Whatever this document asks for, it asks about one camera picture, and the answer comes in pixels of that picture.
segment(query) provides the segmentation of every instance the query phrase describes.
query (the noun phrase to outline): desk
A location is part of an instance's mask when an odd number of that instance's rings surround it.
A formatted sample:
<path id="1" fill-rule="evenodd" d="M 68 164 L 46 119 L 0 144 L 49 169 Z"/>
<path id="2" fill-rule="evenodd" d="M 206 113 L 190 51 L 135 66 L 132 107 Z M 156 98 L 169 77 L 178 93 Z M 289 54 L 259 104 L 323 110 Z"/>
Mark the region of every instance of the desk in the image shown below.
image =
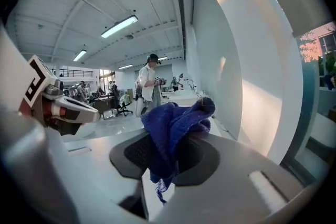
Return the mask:
<path id="1" fill-rule="evenodd" d="M 101 97 L 94 100 L 93 107 L 98 110 L 100 115 L 103 115 L 104 112 L 112 109 L 117 109 L 117 105 L 115 104 L 116 98 L 115 97 Z"/>

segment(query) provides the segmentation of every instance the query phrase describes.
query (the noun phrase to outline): blue cloth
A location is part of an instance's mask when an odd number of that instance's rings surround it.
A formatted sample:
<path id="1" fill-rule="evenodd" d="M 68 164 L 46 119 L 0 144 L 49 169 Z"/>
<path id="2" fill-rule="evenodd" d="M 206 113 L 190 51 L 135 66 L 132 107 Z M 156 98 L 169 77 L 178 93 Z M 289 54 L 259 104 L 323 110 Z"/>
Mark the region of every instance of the blue cloth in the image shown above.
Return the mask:
<path id="1" fill-rule="evenodd" d="M 175 149 L 181 138 L 188 132 L 210 131 L 207 119 L 215 112 L 215 104 L 210 98 L 199 99 L 192 107 L 179 107 L 176 103 L 158 106 L 141 117 L 144 128 L 150 133 L 156 146 L 149 164 L 150 179 L 155 183 L 157 196 L 162 197 L 171 184 L 179 168 Z"/>

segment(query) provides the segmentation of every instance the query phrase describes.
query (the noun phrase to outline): ceiling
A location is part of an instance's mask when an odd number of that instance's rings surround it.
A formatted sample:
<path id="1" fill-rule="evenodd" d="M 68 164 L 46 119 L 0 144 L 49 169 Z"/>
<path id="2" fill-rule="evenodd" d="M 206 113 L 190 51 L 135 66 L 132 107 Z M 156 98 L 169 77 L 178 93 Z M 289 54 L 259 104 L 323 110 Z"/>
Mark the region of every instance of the ceiling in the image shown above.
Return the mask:
<path id="1" fill-rule="evenodd" d="M 137 23 L 101 37 L 133 14 Z M 117 70 L 142 66 L 150 53 L 183 58 L 179 0 L 19 0 L 8 23 L 9 35 L 26 59 L 37 54 L 55 65 Z M 82 49 L 87 53 L 73 62 Z"/>

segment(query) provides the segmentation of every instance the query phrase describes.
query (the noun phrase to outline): ceiling light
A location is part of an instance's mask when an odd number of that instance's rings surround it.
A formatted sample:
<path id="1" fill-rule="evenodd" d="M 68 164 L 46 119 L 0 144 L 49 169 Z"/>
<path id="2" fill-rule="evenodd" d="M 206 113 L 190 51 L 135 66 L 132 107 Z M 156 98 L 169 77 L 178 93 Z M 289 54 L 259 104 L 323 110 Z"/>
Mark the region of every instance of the ceiling light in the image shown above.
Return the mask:
<path id="1" fill-rule="evenodd" d="M 136 23 L 138 21 L 138 18 L 135 15 L 132 15 L 125 20 L 122 20 L 121 22 L 116 23 L 113 25 L 110 29 L 107 29 L 105 32 L 101 34 L 103 38 L 107 38 L 111 35 L 113 35 L 115 32 L 128 27 L 129 25 Z"/>
<path id="2" fill-rule="evenodd" d="M 130 68 L 132 67 L 133 65 L 128 65 L 128 66 L 124 66 L 124 67 L 119 67 L 119 69 L 126 69 L 126 68 Z"/>
<path id="3" fill-rule="evenodd" d="M 77 62 L 80 57 L 82 57 L 84 54 L 86 54 L 86 50 L 82 50 L 78 55 L 75 57 L 74 62 Z"/>

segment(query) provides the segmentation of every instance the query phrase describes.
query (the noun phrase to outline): floor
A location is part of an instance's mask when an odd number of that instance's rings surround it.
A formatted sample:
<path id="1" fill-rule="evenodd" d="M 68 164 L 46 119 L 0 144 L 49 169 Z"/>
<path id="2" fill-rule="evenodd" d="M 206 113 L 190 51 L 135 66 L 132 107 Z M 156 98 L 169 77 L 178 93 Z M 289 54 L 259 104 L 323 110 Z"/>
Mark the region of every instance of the floor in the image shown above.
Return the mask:
<path id="1" fill-rule="evenodd" d="M 87 123 L 79 128 L 76 135 L 64 135 L 62 136 L 62 140 L 64 142 L 86 140 L 110 135 L 119 135 L 121 133 L 135 131 L 143 128 L 141 120 L 135 116 L 135 102 L 128 106 L 128 110 L 131 110 L 134 113 L 129 113 L 127 116 L 120 114 L 118 117 L 115 117 L 111 111 L 107 111 L 104 114 L 106 120 L 101 118 L 98 122 Z M 214 122 L 217 125 L 222 137 L 234 139 L 228 132 L 225 131 L 225 128 L 218 122 L 217 119 L 214 119 Z M 142 182 L 146 205 L 149 212 L 149 221 L 152 221 L 160 213 L 163 205 L 156 195 L 154 184 L 150 181 L 149 170 L 147 170 L 142 176 Z M 174 189 L 175 186 L 172 184 L 163 194 L 163 197 L 166 201 L 169 201 L 173 196 Z"/>

